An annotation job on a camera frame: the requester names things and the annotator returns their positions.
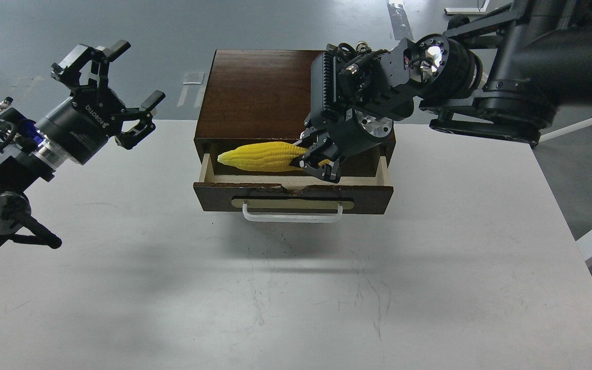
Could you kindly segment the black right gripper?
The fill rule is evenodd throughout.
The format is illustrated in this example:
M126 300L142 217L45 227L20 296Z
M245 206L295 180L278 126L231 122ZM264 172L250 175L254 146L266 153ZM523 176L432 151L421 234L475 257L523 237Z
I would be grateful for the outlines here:
M339 183L341 160L390 138L414 111L411 57L393 50L328 45L311 65L310 112L290 166Z

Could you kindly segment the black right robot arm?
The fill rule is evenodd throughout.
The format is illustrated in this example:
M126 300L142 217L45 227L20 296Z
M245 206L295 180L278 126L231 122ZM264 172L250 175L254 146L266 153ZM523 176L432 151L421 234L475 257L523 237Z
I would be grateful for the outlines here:
M559 107L592 108L592 1L513 1L392 50L329 45L311 65L310 112L291 166L337 183L385 142L413 99L442 133L536 144Z

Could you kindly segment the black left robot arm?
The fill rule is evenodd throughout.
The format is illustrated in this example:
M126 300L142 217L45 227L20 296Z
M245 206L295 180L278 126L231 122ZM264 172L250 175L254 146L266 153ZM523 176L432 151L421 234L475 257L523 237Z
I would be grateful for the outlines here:
M49 182L66 160L86 164L108 141L130 150L155 129L155 108L164 92L153 92L139 107L126 107L109 87L110 64L130 48L117 41L112 47L80 44L51 76L68 87L69 97L39 121L0 103L0 246L43 245L57 249L61 239L31 215L25 195L36 180Z

